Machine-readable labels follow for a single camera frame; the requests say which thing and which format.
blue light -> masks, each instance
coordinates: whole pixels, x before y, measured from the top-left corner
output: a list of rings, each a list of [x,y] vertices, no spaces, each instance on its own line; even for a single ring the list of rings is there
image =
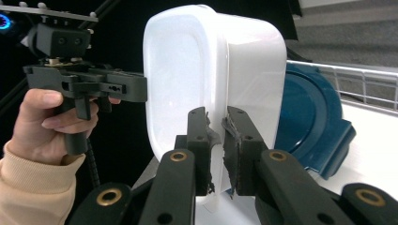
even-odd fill
[[[11,20],[7,16],[0,14],[0,30],[9,29],[10,26]]]

white surface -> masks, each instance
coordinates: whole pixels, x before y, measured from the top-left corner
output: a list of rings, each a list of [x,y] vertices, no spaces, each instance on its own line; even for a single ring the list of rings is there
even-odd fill
[[[272,147],[285,62],[283,37],[268,22],[218,14],[206,6],[177,7],[152,17],[145,28],[144,72],[147,130],[156,158],[174,149],[176,135],[187,133],[188,112],[203,106],[222,141],[229,105],[246,111]],[[229,188],[222,186],[222,157],[222,144],[214,146],[215,195]],[[212,200],[208,209],[216,210],[217,200]]]
[[[339,171],[329,180],[317,182],[340,194],[349,183],[365,183],[398,200],[398,116],[343,104],[344,119],[357,136]]]
[[[340,195],[344,185],[362,182],[381,188],[398,200],[398,115],[347,104],[343,104],[343,110],[344,119],[352,122],[357,136],[340,170],[328,181],[319,178],[318,184]],[[215,213],[197,205],[195,222],[200,225],[260,224],[254,198],[236,196],[231,200],[226,193],[221,195],[220,207]]]

black cable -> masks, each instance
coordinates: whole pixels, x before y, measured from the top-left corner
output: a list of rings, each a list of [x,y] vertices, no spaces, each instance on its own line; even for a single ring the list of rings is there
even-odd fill
[[[87,139],[87,148],[88,150],[85,153],[85,155],[87,157],[87,165],[88,165],[88,170],[90,172],[91,183],[93,185],[93,188],[97,188],[100,186],[100,176],[97,170],[97,163],[94,157],[93,147],[89,139]]]
[[[0,116],[20,100],[28,90],[27,79],[23,78],[11,91],[0,100]]]
[[[110,10],[112,10],[120,0],[106,0],[103,2],[96,10],[95,13],[97,15],[97,18],[101,20]],[[97,23],[96,22],[88,22],[84,21],[79,25],[79,29],[91,29],[93,28]]]

beige sleeve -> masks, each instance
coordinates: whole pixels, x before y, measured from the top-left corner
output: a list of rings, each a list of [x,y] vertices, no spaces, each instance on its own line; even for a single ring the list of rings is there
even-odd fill
[[[75,173],[84,155],[51,166],[12,155],[0,160],[0,224],[64,224],[73,205]]]

dark background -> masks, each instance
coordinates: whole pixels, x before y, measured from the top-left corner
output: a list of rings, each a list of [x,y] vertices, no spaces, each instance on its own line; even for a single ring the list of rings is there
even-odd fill
[[[5,5],[18,6],[17,1],[3,1]],[[38,1],[26,1],[29,7]],[[53,10],[70,11],[88,15],[103,1],[51,1],[45,2]],[[285,38],[296,38],[296,31],[287,1],[133,1],[122,0],[93,29],[92,49],[84,60],[107,63],[125,71],[143,72],[142,42],[145,24],[155,14],[168,8],[190,4],[205,4],[218,12],[237,14],[274,23]],[[36,64],[38,59],[25,47],[18,46],[0,36],[0,98],[6,95],[23,78],[22,67]],[[18,107],[16,99],[0,117],[0,143],[10,139]],[[99,113],[99,123],[91,135],[101,183],[120,182],[132,186],[145,169],[153,153],[147,138],[145,104],[122,102],[112,113]],[[88,169],[78,171],[75,206],[91,190]]]

